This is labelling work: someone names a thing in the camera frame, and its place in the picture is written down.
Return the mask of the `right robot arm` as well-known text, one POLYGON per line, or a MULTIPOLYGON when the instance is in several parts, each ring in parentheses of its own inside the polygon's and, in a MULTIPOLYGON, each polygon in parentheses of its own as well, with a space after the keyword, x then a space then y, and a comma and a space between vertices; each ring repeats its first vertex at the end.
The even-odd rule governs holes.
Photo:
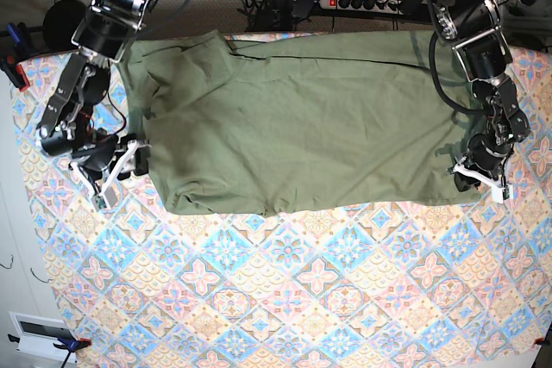
POLYGON ((92 0, 70 42, 76 47, 60 75, 36 127, 46 155, 68 154, 96 182, 105 173, 120 179, 148 172, 146 143, 134 135, 119 137, 91 125, 96 105, 108 94, 111 66, 143 28, 158 0, 92 0))

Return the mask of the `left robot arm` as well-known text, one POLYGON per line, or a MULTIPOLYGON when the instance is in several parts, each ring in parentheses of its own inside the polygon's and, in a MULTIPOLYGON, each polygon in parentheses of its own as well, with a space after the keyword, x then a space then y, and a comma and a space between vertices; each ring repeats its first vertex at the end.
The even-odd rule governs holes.
POLYGON ((506 167, 514 146, 530 134, 530 123, 518 103, 517 89, 506 69, 513 59, 502 32, 496 0, 426 0, 434 33, 429 44, 430 74, 439 97, 464 115, 485 117, 485 129, 468 140, 449 174, 458 190, 485 184, 492 199, 510 196, 506 167), (469 109, 449 98, 436 68, 436 45, 449 45, 471 84, 479 109, 469 109))

